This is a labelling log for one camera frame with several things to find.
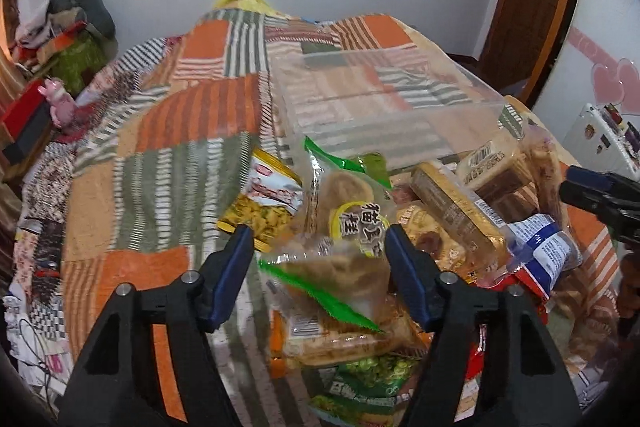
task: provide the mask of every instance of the hand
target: hand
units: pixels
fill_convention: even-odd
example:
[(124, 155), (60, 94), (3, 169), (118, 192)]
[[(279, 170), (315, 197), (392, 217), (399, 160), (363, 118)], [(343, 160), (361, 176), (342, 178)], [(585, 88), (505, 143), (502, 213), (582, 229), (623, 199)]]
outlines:
[(630, 319), (640, 310), (640, 249), (634, 248), (635, 251), (627, 254), (620, 263), (622, 282), (616, 305), (623, 319)]

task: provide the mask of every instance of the red cloth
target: red cloth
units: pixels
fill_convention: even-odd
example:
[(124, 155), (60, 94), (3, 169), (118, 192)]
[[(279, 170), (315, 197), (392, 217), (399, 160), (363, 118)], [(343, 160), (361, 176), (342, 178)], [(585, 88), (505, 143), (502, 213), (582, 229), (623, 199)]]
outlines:
[(43, 85), (41, 78), (29, 82), (21, 95), (11, 103), (2, 115), (0, 123), (4, 124), (14, 141), (20, 136), (20, 132), (33, 116), (34, 111), (45, 100), (45, 97), (38, 92), (38, 88)]

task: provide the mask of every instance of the striped blanket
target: striped blanket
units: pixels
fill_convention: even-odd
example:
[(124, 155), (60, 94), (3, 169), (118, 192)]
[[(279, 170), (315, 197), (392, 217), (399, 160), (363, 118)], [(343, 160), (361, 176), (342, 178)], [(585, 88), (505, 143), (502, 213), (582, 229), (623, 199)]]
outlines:
[[(238, 193), (252, 148), (289, 159), (272, 98), (277, 59), (365, 49), (428, 58), (420, 71), (369, 65), (401, 108), (473, 105), (464, 87), (469, 81), (454, 63), (420, 33), (383, 15), (310, 23), (221, 9), (183, 38), (154, 39), (105, 67), (84, 94), (91, 110), (82, 113), (75, 139), (50, 144), (24, 188), (12, 288), (27, 302), (48, 353), (77, 358), (120, 282), (166, 285), (223, 246), (216, 221)], [(462, 87), (450, 88), (452, 79)], [(330, 136), (319, 142), (349, 151)], [(441, 141), (438, 147), (463, 150)], [(557, 301), (572, 321), (566, 359), (576, 371), (609, 327), (617, 264), (601, 225), (586, 214), (575, 214), (572, 223), (585, 263), (561, 280)], [(34, 267), (43, 259), (62, 263), (62, 277), (38, 275)], [(322, 391), (318, 372), (268, 375), (263, 284), (254, 263), (232, 317), (208, 336), (220, 375), (244, 425), (317, 426), (306, 401)], [(154, 342), (166, 409), (183, 419), (163, 327), (154, 327)], [(64, 375), (58, 375), (62, 388)]]

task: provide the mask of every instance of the plastic storage bin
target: plastic storage bin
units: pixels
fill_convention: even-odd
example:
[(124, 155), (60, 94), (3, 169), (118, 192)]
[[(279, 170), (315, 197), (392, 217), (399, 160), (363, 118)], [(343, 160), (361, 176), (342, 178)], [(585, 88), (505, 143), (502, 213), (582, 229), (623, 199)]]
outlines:
[(301, 174), (305, 136), (341, 157), (379, 152), (395, 171), (480, 147), (504, 107), (499, 93), (440, 50), (292, 54), (274, 60), (271, 73), (277, 118)]

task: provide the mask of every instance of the bed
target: bed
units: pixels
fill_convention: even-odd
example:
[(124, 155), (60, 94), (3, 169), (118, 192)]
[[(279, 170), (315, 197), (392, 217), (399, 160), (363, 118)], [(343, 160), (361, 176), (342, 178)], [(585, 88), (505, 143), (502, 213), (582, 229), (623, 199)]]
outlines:
[[(23, 317), (34, 329), (10, 331), (18, 358), (33, 360), (27, 344), (40, 339), (53, 377), (47, 387), (63, 394), (113, 289), (121, 282), (166, 285), (224, 245), (216, 220), (236, 197), (254, 146), (290, 161), (270, 63), (366, 49), (427, 54), (429, 82), (418, 89), (428, 94), (430, 82), (468, 82), (435, 44), (385, 15), (313, 23), (218, 9), (187, 35), (152, 39), (107, 65), (82, 94), (73, 132), (57, 136), (25, 179), (16, 272), (5, 298), (13, 323)], [(506, 113), (534, 118), (516, 102)], [(565, 164), (573, 162), (561, 153)], [(531, 190), (522, 197), (534, 198)], [(578, 375), (615, 322), (618, 261), (607, 230), (589, 214), (571, 212), (584, 262), (556, 286), (550, 327)], [(316, 426), (306, 401), (322, 390), (318, 373), (270, 378), (263, 283), (253, 263), (232, 317), (208, 336), (220, 374), (243, 425)], [(154, 342), (165, 407), (184, 419), (162, 327), (154, 327)], [(44, 392), (43, 374), (26, 365), (21, 372)], [(476, 390), (465, 388), (461, 414), (472, 411)]]

